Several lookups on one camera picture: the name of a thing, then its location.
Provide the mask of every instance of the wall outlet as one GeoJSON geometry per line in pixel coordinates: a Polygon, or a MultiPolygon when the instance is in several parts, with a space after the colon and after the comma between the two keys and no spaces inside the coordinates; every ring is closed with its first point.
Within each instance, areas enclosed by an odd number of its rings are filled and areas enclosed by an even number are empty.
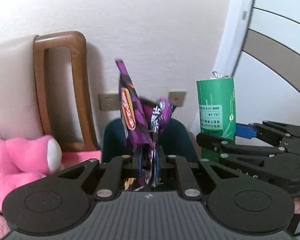
{"type": "Polygon", "coordinates": [[[99,94],[100,110],[115,111],[119,110],[119,94],[99,94]]]}
{"type": "Polygon", "coordinates": [[[175,105],[176,107],[183,107],[183,104],[186,99],[186,94],[186,91],[171,90],[169,92],[168,100],[171,104],[175,105]]]}

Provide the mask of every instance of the wooden headboard frame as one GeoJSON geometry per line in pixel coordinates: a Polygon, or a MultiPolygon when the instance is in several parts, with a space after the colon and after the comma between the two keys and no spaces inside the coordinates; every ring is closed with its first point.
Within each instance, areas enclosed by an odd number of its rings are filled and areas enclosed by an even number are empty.
{"type": "Polygon", "coordinates": [[[60,143],[63,151],[93,151],[98,143],[93,126],[87,73],[87,46],[85,36],[76,31],[37,36],[34,41],[34,77],[39,114],[44,134],[51,133],[46,100],[48,49],[68,47],[71,54],[74,96],[83,142],[60,143]]]}

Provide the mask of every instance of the electrical socket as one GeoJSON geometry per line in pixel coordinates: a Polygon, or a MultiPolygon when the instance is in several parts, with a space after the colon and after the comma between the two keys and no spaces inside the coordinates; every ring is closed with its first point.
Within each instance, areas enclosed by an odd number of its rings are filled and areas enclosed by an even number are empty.
{"type": "Polygon", "coordinates": [[[169,92],[168,100],[171,104],[175,105],[176,107],[183,107],[183,104],[186,99],[187,91],[181,90],[171,90],[169,92]]]}
{"type": "Polygon", "coordinates": [[[99,94],[100,110],[115,111],[119,110],[119,94],[99,94]]]}

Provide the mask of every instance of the pink plush toy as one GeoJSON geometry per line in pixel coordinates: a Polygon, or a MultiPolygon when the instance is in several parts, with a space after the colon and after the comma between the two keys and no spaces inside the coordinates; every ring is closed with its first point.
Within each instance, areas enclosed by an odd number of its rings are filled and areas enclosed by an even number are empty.
{"type": "Polygon", "coordinates": [[[61,158],[60,146],[51,136],[0,139],[0,212],[9,192],[58,171],[61,158]]]}

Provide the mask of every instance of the ribbed gray surface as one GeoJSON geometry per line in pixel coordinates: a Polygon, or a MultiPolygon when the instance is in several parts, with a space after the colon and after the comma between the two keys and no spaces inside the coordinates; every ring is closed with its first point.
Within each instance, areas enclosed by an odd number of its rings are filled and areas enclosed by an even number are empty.
{"type": "Polygon", "coordinates": [[[285,232],[246,236],[229,231],[205,212],[199,202],[181,199],[176,192],[122,192],[99,203],[77,227],[55,236],[27,236],[12,232],[6,240],[292,240],[285,232]]]}

